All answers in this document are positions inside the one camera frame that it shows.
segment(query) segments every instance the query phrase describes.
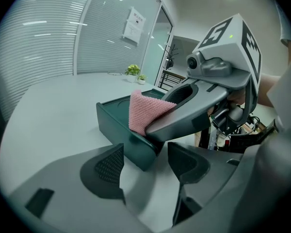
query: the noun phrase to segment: window blinds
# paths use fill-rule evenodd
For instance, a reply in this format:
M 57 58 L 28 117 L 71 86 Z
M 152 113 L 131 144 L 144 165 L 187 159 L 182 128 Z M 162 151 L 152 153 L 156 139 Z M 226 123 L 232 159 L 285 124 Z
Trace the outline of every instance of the window blinds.
M 16 0 L 0 23 L 0 107 L 9 119 L 33 84 L 72 75 L 87 0 Z
M 146 18 L 139 44 L 122 37 L 132 7 Z M 92 0 L 81 29 L 77 73 L 141 66 L 159 7 L 159 0 Z

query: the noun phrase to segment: paper sign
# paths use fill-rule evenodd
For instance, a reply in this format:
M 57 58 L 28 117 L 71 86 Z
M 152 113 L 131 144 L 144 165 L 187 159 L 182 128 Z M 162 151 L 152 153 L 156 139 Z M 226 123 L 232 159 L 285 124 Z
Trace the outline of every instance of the paper sign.
M 132 7 L 123 37 L 139 43 L 145 21 L 146 18 L 144 18 L 137 10 L 134 9 L 134 7 Z

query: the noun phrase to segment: white table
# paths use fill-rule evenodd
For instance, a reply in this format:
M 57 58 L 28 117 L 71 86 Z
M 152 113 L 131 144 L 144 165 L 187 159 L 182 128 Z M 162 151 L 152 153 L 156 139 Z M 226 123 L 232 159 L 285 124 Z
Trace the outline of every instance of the white table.
M 9 196 L 47 164 L 110 145 L 99 131 L 96 103 L 156 88 L 107 73 L 62 76 L 31 86 L 15 108 L 0 148 L 0 187 Z M 194 144 L 194 135 L 174 141 Z M 165 144 L 147 172 L 125 158 L 120 177 L 127 208 L 152 231 L 172 226 L 179 182 Z

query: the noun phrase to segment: green plant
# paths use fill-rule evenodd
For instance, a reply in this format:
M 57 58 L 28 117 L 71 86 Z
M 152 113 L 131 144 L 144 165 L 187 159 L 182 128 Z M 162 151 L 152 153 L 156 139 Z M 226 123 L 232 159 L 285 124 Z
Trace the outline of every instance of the green plant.
M 138 67 L 138 65 L 130 65 L 125 72 L 126 75 L 130 74 L 133 76 L 136 76 L 139 73 L 140 73 L 140 68 Z
M 146 80 L 146 75 L 144 74 L 139 75 L 138 80 Z

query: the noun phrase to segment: pink towel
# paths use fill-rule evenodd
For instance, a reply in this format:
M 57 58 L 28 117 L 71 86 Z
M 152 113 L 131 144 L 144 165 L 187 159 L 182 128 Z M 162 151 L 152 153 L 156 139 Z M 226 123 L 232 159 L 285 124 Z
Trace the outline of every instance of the pink towel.
M 129 128 L 145 136 L 146 126 L 175 106 L 175 103 L 146 97 L 141 90 L 135 90 L 130 96 Z

